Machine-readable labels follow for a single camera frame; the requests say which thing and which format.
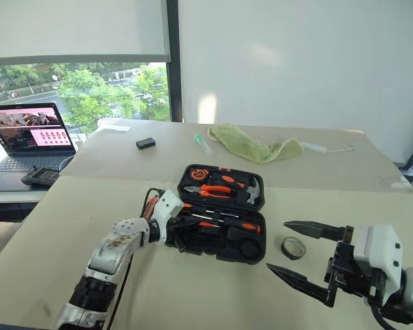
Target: toolbox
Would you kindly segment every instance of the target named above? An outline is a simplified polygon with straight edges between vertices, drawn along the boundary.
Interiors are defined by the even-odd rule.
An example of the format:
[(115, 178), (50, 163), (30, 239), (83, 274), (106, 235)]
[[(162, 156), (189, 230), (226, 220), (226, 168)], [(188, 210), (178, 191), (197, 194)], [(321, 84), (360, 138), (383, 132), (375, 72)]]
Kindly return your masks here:
[(184, 202), (167, 226), (166, 244), (181, 252), (255, 264), (266, 250), (263, 179), (257, 174), (189, 165), (178, 185)]

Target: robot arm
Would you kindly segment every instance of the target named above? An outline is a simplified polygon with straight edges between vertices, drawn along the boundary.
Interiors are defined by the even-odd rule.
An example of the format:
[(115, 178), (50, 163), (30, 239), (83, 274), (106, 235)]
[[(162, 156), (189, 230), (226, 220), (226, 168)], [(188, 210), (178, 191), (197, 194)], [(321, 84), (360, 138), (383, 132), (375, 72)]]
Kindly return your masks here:
[(402, 268), (403, 249), (392, 226), (361, 227), (353, 246), (350, 226), (337, 228), (312, 221), (290, 221), (284, 225), (306, 236), (337, 241), (324, 277), (327, 289), (289, 269), (266, 264), (288, 285), (329, 307), (335, 303), (337, 288), (364, 297), (384, 329), (394, 330), (383, 318), (413, 323), (413, 268)]
[(148, 243), (165, 243), (167, 222), (182, 210), (183, 203), (167, 190), (153, 206), (153, 215), (149, 221), (135, 218), (114, 224), (109, 234), (94, 250), (54, 329), (103, 328), (107, 310), (133, 254)]

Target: laptop screen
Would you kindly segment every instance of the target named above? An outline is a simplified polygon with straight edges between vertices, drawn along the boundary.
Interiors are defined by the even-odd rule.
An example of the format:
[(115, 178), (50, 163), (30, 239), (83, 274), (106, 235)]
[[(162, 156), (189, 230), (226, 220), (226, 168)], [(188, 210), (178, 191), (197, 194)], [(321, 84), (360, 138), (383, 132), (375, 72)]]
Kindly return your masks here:
[(20, 109), (0, 106), (0, 143), (7, 153), (75, 151), (58, 110), (48, 104)]

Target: roller shade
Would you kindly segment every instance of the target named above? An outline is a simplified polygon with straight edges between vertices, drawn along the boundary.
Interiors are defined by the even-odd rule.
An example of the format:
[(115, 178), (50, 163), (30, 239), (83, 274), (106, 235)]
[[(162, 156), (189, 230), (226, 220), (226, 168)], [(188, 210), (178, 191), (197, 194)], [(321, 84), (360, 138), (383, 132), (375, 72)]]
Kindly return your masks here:
[(0, 65), (169, 62), (164, 0), (0, 0)]

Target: laptop keyboard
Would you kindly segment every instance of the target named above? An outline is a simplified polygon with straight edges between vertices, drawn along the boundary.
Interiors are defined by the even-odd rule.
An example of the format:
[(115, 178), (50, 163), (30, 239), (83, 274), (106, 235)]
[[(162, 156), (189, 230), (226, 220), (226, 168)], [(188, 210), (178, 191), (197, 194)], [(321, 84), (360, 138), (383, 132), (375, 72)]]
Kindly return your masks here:
[(0, 172), (33, 171), (34, 166), (37, 169), (45, 167), (58, 170), (61, 162), (68, 157), (70, 156), (8, 157), (0, 163)]

